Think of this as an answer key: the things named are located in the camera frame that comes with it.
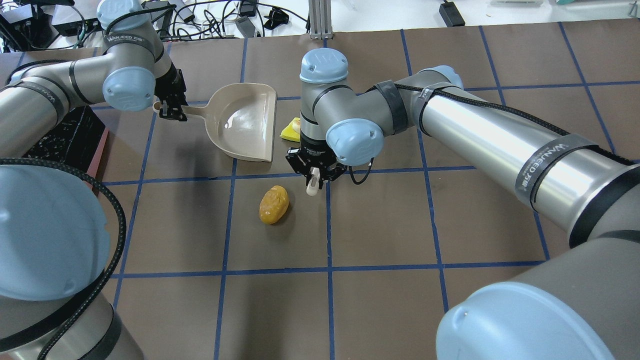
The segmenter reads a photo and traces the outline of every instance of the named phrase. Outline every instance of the yellow potato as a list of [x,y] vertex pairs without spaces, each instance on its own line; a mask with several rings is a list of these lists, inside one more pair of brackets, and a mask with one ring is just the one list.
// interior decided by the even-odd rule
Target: yellow potato
[[260,201],[260,220],[265,224],[275,224],[282,218],[289,208],[287,190],[276,185],[264,194]]

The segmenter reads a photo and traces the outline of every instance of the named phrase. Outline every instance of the yellow sponge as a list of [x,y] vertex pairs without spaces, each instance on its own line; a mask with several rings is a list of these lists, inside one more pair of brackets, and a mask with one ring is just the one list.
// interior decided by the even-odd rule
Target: yellow sponge
[[289,125],[282,130],[280,137],[284,140],[300,142],[300,118],[294,117]]

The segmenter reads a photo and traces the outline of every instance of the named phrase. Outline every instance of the yellow object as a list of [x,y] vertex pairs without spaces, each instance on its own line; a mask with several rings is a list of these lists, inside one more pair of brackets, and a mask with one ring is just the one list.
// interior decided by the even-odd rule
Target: yellow object
[[300,142],[300,118],[294,117],[289,125],[282,130],[280,137],[284,140]]
[[287,190],[276,185],[269,189],[260,201],[260,220],[265,224],[275,224],[287,212],[287,208],[289,208]]

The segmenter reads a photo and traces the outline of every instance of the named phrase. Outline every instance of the black power adapter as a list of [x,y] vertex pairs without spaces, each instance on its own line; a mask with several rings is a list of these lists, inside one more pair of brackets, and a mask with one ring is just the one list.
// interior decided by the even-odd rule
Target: black power adapter
[[462,15],[460,15],[453,2],[450,3],[444,0],[444,4],[440,4],[440,16],[442,16],[442,20],[444,20],[448,28],[465,25],[465,19],[462,19]]

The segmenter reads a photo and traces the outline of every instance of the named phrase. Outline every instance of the beige dustpan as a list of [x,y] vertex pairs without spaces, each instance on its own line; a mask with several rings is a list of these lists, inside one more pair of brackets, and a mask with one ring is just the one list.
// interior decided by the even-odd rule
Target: beige dustpan
[[[160,102],[154,103],[159,112]],[[183,106],[187,118],[204,119],[209,139],[232,158],[271,161],[276,92],[265,84],[227,85],[203,108]]]

